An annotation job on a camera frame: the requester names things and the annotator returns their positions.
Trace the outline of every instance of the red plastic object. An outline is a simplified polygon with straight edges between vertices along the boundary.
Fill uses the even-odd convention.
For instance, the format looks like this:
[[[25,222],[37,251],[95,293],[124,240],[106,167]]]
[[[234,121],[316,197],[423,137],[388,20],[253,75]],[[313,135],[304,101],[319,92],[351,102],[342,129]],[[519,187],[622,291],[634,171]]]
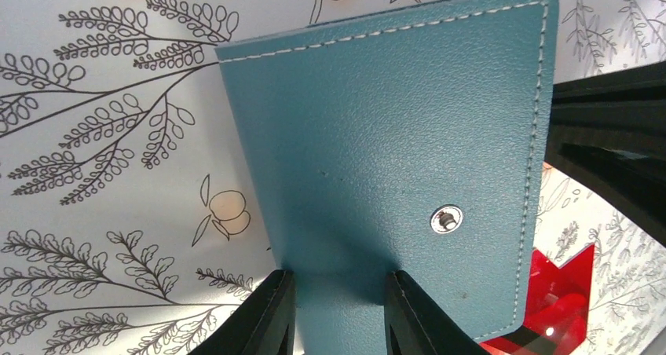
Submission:
[[[483,342],[492,355],[567,355],[585,340],[595,247],[558,269],[532,253],[525,321],[509,335]]]

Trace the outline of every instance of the leather cover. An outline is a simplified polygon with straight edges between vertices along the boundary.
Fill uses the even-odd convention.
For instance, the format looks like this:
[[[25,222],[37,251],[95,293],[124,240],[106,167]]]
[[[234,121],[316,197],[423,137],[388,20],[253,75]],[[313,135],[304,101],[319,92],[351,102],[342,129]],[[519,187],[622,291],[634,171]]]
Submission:
[[[307,354],[385,354],[395,269],[478,342],[521,325],[557,24],[557,0],[451,0],[217,49]]]

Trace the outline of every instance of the blue leather case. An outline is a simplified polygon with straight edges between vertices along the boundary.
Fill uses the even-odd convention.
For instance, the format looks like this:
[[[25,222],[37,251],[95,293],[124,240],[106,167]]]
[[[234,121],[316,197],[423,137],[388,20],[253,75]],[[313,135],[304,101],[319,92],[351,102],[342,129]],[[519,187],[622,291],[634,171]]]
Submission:
[[[479,342],[521,325],[557,25],[557,0],[451,0],[217,49],[307,354],[386,353],[395,269]]]

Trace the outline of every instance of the metal snap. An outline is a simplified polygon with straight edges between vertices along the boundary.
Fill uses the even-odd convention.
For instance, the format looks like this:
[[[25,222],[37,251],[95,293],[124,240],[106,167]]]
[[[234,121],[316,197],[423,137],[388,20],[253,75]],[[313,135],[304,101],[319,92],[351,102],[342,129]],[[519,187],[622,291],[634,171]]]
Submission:
[[[459,207],[447,204],[435,211],[430,218],[430,227],[441,234],[451,233],[463,222],[463,211]]]

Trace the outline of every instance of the black plastic object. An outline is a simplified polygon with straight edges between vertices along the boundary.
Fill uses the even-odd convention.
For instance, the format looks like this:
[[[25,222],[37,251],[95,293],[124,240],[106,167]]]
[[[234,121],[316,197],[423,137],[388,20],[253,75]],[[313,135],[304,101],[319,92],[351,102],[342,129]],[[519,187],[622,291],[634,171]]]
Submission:
[[[386,278],[384,326],[389,355],[488,355],[405,271]]]
[[[294,275],[273,271],[190,355],[291,355],[295,301]]]
[[[555,85],[546,161],[666,246],[666,62]]]

